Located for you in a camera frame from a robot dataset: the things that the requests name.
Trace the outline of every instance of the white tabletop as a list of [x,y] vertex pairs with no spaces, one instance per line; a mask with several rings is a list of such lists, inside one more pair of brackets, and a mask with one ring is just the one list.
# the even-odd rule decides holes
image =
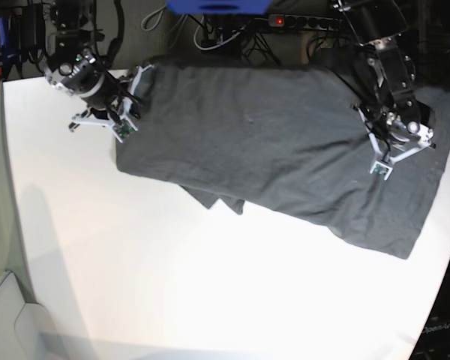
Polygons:
[[4,84],[8,148],[37,300],[72,359],[405,360],[450,259],[450,156],[408,260],[247,204],[205,210],[120,173],[84,103]]

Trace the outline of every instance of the gray cloth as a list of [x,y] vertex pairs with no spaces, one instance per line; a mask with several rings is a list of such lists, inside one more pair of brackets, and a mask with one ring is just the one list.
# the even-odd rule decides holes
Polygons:
[[402,259],[450,151],[450,94],[436,88],[417,94],[434,111],[436,150],[399,163],[388,181],[369,174],[359,99],[331,72],[157,62],[136,94],[148,106],[139,132],[117,144],[120,171],[243,199]]

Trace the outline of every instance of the white table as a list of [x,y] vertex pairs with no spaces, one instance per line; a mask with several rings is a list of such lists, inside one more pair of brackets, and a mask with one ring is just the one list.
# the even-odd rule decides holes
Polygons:
[[409,358],[450,258],[450,157],[403,261],[118,172],[44,79],[4,84],[4,108],[31,280],[72,359]]

